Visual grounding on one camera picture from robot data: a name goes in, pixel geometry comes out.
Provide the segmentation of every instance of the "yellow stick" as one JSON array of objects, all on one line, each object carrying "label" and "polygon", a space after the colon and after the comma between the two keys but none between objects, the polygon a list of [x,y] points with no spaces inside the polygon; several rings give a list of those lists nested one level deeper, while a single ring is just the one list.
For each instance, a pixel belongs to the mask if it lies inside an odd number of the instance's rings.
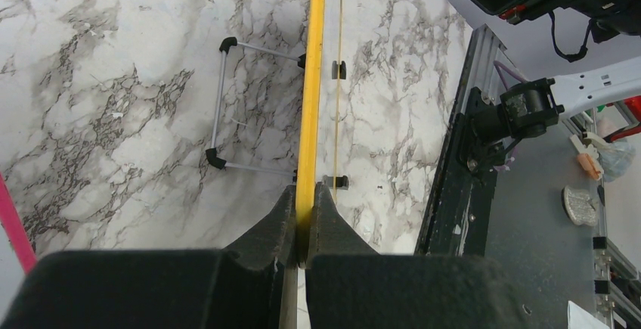
[{"label": "yellow stick", "polygon": [[298,179],[296,181],[296,247],[299,262],[304,262],[307,259],[309,221],[311,208],[314,206],[324,17],[325,0],[310,0],[305,84],[302,95]]}]

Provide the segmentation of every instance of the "orange object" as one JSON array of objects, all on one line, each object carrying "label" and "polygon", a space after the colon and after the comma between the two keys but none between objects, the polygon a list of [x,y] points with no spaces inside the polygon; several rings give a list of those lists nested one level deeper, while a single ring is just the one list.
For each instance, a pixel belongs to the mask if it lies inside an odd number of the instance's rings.
[{"label": "orange object", "polygon": [[577,156],[577,161],[579,164],[581,164],[581,167],[587,174],[594,180],[599,180],[600,174],[599,170],[596,169],[596,166],[594,165],[594,162],[592,160],[592,157],[589,154],[582,153],[578,154]]}]

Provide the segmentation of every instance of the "gray surface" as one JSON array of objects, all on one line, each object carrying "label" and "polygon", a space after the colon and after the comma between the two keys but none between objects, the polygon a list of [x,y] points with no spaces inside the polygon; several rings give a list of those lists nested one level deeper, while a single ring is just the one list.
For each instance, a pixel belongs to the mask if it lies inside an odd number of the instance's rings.
[{"label": "gray surface", "polygon": [[512,170],[499,175],[485,256],[520,290],[535,327],[567,327],[568,300],[595,313],[591,227],[563,210],[561,190],[590,187],[564,126],[523,141]]}]

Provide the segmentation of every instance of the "plastic bag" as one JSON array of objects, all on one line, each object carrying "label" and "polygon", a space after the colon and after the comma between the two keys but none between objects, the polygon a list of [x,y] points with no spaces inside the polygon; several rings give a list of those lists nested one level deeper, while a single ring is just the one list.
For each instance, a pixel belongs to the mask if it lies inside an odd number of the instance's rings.
[{"label": "plastic bag", "polygon": [[613,182],[623,176],[627,168],[632,165],[632,160],[636,156],[636,148],[627,142],[626,138],[621,138],[608,144],[608,147],[600,148],[599,155],[604,171],[603,178],[606,182]]}]

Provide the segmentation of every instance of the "white marble tabletop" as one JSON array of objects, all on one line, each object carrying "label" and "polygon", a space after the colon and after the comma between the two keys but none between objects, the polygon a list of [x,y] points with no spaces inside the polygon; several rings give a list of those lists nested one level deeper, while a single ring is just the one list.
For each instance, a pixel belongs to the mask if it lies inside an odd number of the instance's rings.
[{"label": "white marble tabletop", "polygon": [[[317,174],[379,252],[413,250],[471,29],[446,0],[327,0]],[[291,179],[208,166],[220,42],[305,52],[309,0],[0,0],[0,171],[41,256],[223,247]],[[232,48],[218,149],[294,170],[303,72]]]}]

